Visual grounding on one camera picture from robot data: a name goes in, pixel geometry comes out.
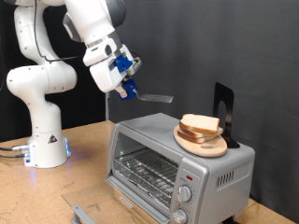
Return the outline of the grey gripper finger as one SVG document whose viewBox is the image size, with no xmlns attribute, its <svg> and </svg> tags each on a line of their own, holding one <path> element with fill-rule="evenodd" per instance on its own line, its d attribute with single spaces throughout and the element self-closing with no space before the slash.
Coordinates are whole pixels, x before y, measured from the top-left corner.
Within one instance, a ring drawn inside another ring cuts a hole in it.
<svg viewBox="0 0 299 224">
<path fill-rule="evenodd" d="M 126 92 L 125 88 L 122 85 L 118 85 L 115 88 L 115 91 L 119 94 L 119 96 L 121 98 L 126 98 L 127 97 L 127 92 Z"/>
</svg>

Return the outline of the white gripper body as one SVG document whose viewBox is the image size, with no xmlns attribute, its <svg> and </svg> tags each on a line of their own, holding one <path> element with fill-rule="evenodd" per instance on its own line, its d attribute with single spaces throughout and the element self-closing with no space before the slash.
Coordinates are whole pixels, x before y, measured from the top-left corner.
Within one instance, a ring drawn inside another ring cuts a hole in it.
<svg viewBox="0 0 299 224">
<path fill-rule="evenodd" d="M 102 92 L 115 90 L 127 76 L 135 73 L 135 60 L 123 45 L 116 53 L 112 53 L 106 59 L 90 66 L 93 80 Z"/>
</svg>

